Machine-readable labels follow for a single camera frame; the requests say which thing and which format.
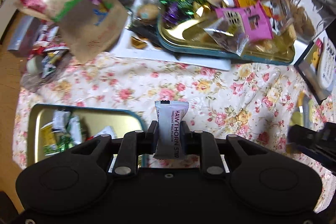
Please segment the white hawthorn strip packet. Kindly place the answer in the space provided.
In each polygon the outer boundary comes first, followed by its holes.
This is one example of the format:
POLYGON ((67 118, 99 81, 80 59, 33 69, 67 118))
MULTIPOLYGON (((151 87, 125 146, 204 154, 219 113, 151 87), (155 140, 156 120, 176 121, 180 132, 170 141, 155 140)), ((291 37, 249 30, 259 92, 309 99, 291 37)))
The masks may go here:
POLYGON ((180 125, 189 109, 183 101, 155 101, 158 122, 158 143, 154 158, 181 160, 185 158, 181 144, 180 125))

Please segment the grey sesame snack packet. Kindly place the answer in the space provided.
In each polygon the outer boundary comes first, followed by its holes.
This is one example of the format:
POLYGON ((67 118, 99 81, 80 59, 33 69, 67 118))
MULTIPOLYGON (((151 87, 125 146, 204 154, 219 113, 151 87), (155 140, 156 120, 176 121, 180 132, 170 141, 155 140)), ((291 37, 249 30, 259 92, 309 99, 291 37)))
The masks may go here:
POLYGON ((97 134, 95 134, 93 137, 96 138, 101 135, 110 135, 112 139, 117 139, 117 134, 115 133, 113 127, 106 126, 101 131, 99 131, 97 134))

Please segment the green white candy packet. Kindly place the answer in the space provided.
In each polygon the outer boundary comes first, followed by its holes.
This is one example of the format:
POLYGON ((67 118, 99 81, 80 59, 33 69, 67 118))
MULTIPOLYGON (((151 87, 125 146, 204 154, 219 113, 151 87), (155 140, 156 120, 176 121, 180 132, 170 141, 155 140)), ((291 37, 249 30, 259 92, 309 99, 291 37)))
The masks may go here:
POLYGON ((70 117, 67 130, 75 144, 81 144, 83 142, 80 117, 78 115, 72 115, 70 117))

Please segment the white black snack packet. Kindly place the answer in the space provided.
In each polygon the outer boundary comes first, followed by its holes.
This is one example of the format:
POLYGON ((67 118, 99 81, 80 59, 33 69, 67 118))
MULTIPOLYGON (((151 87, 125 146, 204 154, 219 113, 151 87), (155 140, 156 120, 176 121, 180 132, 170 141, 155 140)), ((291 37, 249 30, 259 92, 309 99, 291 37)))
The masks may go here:
POLYGON ((61 132, 66 132, 68 122, 70 121, 71 112, 56 110, 52 118, 52 128, 61 132))

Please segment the yellow green snack packet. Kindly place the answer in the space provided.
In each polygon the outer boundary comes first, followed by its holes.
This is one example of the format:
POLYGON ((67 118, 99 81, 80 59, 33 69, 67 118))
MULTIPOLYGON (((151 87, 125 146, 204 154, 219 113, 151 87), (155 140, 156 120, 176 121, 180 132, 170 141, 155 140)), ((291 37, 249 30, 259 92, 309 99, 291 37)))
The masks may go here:
POLYGON ((53 123, 49 122, 40 128, 39 132, 43 137, 43 152, 45 156, 54 155, 60 152, 60 147, 53 132, 53 123))

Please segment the silver yellow snack packet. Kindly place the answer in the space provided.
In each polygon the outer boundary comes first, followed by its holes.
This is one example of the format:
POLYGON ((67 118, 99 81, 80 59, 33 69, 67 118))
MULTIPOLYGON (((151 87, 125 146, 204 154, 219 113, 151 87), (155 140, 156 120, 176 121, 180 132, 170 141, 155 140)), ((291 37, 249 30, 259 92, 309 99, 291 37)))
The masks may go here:
POLYGON ((305 128, 313 128, 313 100, 304 92, 299 94, 295 110, 291 116, 289 125, 299 125, 305 128))

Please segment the green foil candy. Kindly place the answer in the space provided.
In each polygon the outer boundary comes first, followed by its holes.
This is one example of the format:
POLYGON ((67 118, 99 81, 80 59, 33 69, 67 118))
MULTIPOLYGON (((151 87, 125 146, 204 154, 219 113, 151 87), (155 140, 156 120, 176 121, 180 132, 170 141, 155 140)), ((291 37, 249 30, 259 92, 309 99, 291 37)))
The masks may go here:
POLYGON ((57 141, 57 146, 58 146, 58 151, 59 152, 64 152, 65 150, 68 150, 76 144, 72 140, 70 135, 67 134, 56 134, 56 141, 57 141))

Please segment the empty gold teal tin tray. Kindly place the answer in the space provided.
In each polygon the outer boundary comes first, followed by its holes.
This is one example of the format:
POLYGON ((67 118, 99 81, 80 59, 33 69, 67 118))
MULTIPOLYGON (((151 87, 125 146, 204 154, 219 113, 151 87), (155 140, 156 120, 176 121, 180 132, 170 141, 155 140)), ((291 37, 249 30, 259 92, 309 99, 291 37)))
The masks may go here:
POLYGON ((40 131, 43 126, 52 122, 56 110, 69 111, 79 116, 87 136, 95 135, 106 126, 110 126, 118 138, 122 138, 130 131, 146 129, 142 119, 129 110, 36 104, 30 111, 28 121, 28 166, 46 158, 43 152, 44 139, 40 131))

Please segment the floral tablecloth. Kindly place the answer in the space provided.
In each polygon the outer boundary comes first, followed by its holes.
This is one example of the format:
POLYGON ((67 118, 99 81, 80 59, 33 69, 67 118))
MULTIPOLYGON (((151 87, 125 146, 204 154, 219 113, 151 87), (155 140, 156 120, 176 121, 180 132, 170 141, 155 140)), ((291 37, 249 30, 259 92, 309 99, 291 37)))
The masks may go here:
POLYGON ((290 119, 303 96, 312 94, 293 66, 246 63, 220 71, 109 53, 85 64, 72 59, 54 82, 34 93, 21 89, 13 160, 21 168, 27 165, 29 113, 37 103, 125 109, 149 124, 157 118, 155 101, 187 101, 190 129, 216 138, 236 134, 285 153, 290 119))

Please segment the card deck box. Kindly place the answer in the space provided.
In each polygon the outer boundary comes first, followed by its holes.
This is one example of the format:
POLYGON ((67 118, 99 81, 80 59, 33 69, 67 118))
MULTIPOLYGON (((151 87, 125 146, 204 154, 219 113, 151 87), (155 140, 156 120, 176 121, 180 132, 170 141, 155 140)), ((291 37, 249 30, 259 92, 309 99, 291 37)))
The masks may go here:
POLYGON ((317 64, 318 64, 318 49, 319 42, 318 40, 322 40, 317 38, 315 42, 311 42, 300 58, 295 62, 294 67, 298 70, 299 74, 306 82, 307 87, 310 92, 313 94, 319 105, 322 104, 324 100, 327 99, 328 96, 332 94, 327 90, 323 90, 320 88, 318 79, 317 79, 317 64))

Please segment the gold teal snack tray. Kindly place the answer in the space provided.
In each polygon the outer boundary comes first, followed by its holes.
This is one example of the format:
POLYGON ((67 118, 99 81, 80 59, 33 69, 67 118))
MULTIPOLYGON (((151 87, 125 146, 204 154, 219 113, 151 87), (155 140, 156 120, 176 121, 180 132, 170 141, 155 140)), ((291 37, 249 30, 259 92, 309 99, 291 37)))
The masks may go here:
POLYGON ((285 0, 160 0, 159 41, 176 53, 288 65, 296 34, 285 0))

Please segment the clear dried fruit packet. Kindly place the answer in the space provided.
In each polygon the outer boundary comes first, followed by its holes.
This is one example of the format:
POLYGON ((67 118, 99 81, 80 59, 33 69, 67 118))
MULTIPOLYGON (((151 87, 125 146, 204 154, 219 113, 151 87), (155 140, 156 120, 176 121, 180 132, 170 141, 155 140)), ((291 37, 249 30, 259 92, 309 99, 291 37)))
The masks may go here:
POLYGON ((203 28, 224 50, 241 56, 249 42, 248 35, 238 26, 231 24, 225 18, 219 18, 203 28))

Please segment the wrapped round cookie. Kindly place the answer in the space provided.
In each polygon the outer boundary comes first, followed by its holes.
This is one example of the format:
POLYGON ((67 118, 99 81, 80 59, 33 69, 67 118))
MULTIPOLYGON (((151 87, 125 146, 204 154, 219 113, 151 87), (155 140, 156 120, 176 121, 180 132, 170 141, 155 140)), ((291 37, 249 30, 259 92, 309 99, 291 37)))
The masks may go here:
POLYGON ((161 9, 158 5, 147 3, 138 8, 137 18, 142 21, 151 22, 157 19, 160 12, 161 9))

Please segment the grey cardboard box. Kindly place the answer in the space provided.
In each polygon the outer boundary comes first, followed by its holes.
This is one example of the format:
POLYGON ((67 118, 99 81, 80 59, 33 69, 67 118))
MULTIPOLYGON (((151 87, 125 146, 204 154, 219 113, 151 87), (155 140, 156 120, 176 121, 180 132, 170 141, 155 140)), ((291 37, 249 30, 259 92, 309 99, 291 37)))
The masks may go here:
POLYGON ((7 47, 7 51, 15 57, 28 57, 37 41, 41 21, 38 18, 25 15, 19 22, 7 47))

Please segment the kraft paper snack bag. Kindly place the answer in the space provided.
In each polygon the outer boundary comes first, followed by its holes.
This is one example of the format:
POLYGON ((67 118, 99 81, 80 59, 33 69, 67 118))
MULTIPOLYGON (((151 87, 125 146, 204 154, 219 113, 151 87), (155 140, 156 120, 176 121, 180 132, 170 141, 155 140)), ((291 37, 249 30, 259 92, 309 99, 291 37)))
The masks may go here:
POLYGON ((78 62, 108 50, 119 38, 128 13, 118 0, 17 0, 17 8, 59 26, 78 62))

